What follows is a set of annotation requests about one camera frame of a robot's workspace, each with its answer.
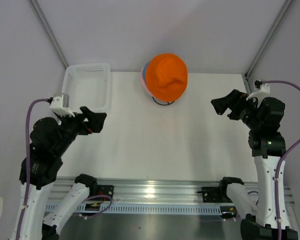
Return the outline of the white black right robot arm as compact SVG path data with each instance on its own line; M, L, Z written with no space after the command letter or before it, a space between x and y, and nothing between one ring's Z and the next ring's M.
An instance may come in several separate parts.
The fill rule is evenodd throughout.
M223 178L217 193L220 200L232 201L236 207L241 217L241 238L297 240L298 232L290 227L283 184L286 142L279 128L285 104L274 97L258 102L236 89L211 104L218 115L230 109L228 118L241 120L250 130L248 144L257 171L258 203L250 199L243 181L235 177Z

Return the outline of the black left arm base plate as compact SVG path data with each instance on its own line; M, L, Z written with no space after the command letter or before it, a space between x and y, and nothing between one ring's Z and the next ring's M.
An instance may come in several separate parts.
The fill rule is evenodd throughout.
M108 202L110 201L109 198L112 198L114 195L114 186L113 185L99 185L97 197L95 200L99 202Z

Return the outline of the pink bucket hat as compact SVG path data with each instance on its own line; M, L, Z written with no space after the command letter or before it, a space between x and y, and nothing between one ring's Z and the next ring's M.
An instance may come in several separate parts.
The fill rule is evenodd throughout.
M143 89L151 96L151 97L154 97L153 94L150 92L150 90L148 89L147 87L147 84L146 84L146 70L147 70L147 67L144 66L141 70L141 85L143 87Z

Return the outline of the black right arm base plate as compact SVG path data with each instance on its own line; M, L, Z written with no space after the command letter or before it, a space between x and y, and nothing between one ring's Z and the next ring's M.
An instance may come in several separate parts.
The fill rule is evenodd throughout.
M204 203L231 203L224 187L202 187L202 200Z

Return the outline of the blue bucket hat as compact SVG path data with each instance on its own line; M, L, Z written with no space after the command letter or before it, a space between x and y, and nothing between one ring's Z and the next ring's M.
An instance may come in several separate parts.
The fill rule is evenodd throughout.
M153 76L153 63L151 60L144 66L141 74L145 85L149 86Z

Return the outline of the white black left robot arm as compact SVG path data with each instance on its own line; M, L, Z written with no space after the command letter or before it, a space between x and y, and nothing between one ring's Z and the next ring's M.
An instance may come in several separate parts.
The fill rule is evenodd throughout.
M85 220L110 210L113 195L103 194L98 180L82 173L57 207L45 215L49 195L63 165L63 154L77 136L100 133L106 117L106 113L93 112L86 106L80 107L80 112L71 111L66 93L30 104L25 121L26 157L19 175L20 205L10 239L59 239L71 215L85 201L108 203L97 213L80 213Z

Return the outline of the orange bucket hat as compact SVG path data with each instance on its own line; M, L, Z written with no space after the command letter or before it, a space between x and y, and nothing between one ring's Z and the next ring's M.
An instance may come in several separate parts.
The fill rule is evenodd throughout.
M147 88L153 97L167 102L178 100L188 86L188 69L176 54L162 53L152 60L153 70Z

